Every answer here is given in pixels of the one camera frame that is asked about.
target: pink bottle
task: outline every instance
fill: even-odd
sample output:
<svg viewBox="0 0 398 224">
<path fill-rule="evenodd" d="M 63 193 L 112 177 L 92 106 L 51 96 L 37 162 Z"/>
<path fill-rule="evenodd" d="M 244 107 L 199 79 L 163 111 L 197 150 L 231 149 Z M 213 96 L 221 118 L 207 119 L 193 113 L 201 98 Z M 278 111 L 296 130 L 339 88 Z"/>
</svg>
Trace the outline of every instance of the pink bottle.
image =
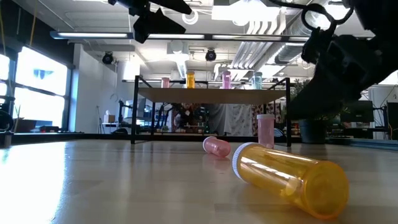
<svg viewBox="0 0 398 224">
<path fill-rule="evenodd" d="M 229 71 L 223 72 L 223 89 L 231 89 L 231 72 Z"/>
<path fill-rule="evenodd" d="M 269 149 L 273 149 L 275 115 L 259 114 L 257 115 L 257 120 L 259 122 L 259 129 L 258 129 L 259 143 Z"/>
<path fill-rule="evenodd" d="M 162 88 L 170 88 L 170 78 L 162 78 Z"/>
<path fill-rule="evenodd" d="M 203 149 L 218 157 L 226 157 L 231 152 L 231 145 L 228 142 L 210 136 L 203 141 Z"/>
</svg>

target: ceiling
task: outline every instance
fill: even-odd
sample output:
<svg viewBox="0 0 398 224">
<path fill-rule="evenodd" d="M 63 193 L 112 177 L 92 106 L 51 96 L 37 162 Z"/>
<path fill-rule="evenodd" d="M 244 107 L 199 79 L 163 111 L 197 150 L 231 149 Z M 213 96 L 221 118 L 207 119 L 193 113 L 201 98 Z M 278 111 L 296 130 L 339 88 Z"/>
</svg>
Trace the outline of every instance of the ceiling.
<svg viewBox="0 0 398 224">
<path fill-rule="evenodd" d="M 35 1 L 14 0 L 21 7 L 33 13 Z M 201 0 L 199 7 L 204 13 L 199 13 L 199 20 L 194 25 L 185 24 L 180 13 L 164 11 L 165 15 L 175 22 L 183 25 L 187 33 L 212 33 L 212 34 L 243 34 L 247 32 L 248 25 L 236 26 L 231 21 L 211 20 L 211 7 L 213 0 Z M 297 11 L 287 12 L 287 21 L 291 20 Z M 119 6 L 111 6 L 103 2 L 73 1 L 73 0 L 39 0 L 37 4 L 37 17 L 59 31 L 85 31 L 85 32 L 129 32 L 130 25 L 137 17 L 129 16 L 127 9 Z M 337 34 L 354 34 L 357 36 L 371 36 L 372 33 L 362 29 L 358 18 L 353 15 L 347 23 L 340 26 Z M 141 61 L 141 73 L 151 76 L 154 73 L 171 73 L 176 70 L 176 63 L 166 60 L 167 43 L 165 40 L 148 40 L 144 44 L 128 40 L 91 40 L 83 42 L 85 49 L 93 56 L 100 59 L 104 55 L 104 49 L 109 45 L 125 45 L 126 50 L 114 52 L 118 60 L 130 60 L 138 57 Z M 225 61 L 228 63 L 234 59 L 241 45 L 240 42 L 205 42 L 188 41 L 190 60 L 186 62 L 189 70 L 213 71 L 216 63 Z M 205 54 L 208 48 L 214 48 L 217 53 L 217 62 L 206 62 Z M 293 62 L 293 66 L 283 69 L 280 74 L 283 77 L 312 77 L 313 68 L 304 64 L 301 60 Z"/>
</svg>

